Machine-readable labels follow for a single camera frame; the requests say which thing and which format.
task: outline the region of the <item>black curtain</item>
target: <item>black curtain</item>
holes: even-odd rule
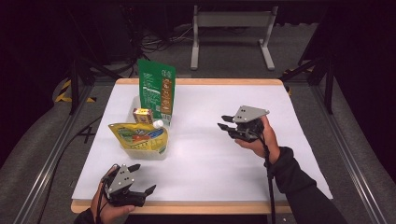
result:
[[[70,63],[41,9],[33,1],[7,0],[0,7],[1,166],[53,107],[53,91]]]
[[[394,4],[370,5],[338,55],[335,76],[373,151],[396,182],[395,11]]]

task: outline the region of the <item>packaging label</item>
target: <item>packaging label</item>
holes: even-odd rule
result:
[[[133,114],[137,123],[152,123],[151,109],[135,108]]]
[[[146,123],[114,123],[108,127],[124,149],[153,150],[160,154],[166,149],[168,132],[165,128],[155,129]]]
[[[142,108],[149,108],[154,119],[172,118],[176,69],[162,63],[138,60],[139,93]]]

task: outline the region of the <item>metal frame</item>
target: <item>metal frame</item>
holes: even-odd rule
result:
[[[384,223],[388,222],[385,220],[384,215],[379,208],[373,193],[370,191],[370,187],[368,186],[367,180],[364,177],[364,174],[361,172],[359,165],[356,163],[355,158],[347,144],[347,140],[342,135],[340,127],[338,126],[337,121],[335,120],[333,115],[328,113],[328,108],[325,104],[323,104],[323,94],[320,91],[319,86],[311,86],[311,90],[315,96],[315,99],[318,101],[320,108],[332,130],[332,134],[335,137],[335,140],[338,144],[338,150],[341,155],[341,158],[344,161],[344,164],[349,171],[350,177],[361,196],[361,200],[367,210],[367,213],[370,216],[370,219],[373,223]]]
[[[84,102],[90,95],[93,86],[85,86],[82,90],[82,94],[80,95],[79,101]],[[54,170],[56,166],[57,160],[61,157],[62,152],[64,150],[65,144],[67,143],[70,131],[73,128],[74,123],[78,118],[78,114],[81,111],[81,108],[84,104],[79,104],[75,113],[72,113],[67,118],[64,127],[62,128],[58,139],[56,140],[55,145],[52,148],[43,168],[41,169],[40,173],[38,174],[35,183],[32,186],[32,189],[29,192],[23,206],[16,216],[14,220],[14,224],[22,224],[27,223],[29,221],[30,216],[32,215],[33,211],[35,210],[35,206],[37,205],[40,197],[46,188],[47,184],[50,181],[52,175],[54,175]]]
[[[262,55],[268,70],[275,70],[274,62],[268,50],[268,42],[274,27],[277,7],[272,11],[254,11],[254,12],[224,12],[224,11],[198,11],[198,6],[194,6],[193,31],[194,41],[192,44],[191,70],[198,69],[199,57],[199,27],[265,27],[265,37],[259,40]]]

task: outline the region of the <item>white table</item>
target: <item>white table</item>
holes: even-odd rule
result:
[[[73,194],[72,211],[91,204],[100,178],[114,164],[140,163],[134,191],[156,184],[145,206],[134,214],[269,214],[271,213],[264,160],[238,146],[218,122],[233,116],[240,105],[270,110],[268,118],[281,146],[293,148],[295,157],[320,190],[332,195],[321,174],[290,98],[277,79],[177,79],[175,105],[163,161],[133,160],[123,151],[110,123],[128,120],[138,79],[119,79]],[[290,208],[274,181],[277,213]]]

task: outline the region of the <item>white tabletop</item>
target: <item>white tabletop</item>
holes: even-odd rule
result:
[[[289,95],[283,85],[176,85],[172,128],[163,161],[131,159],[107,127],[127,121],[138,85],[116,84],[72,198],[90,200],[100,178],[114,163],[142,166],[135,172],[133,191],[157,185],[149,202],[269,202],[264,160],[238,146],[218,122],[233,116],[240,105],[265,108],[280,146],[291,147],[302,169],[332,195],[321,174]],[[275,200],[284,202],[274,181]]]

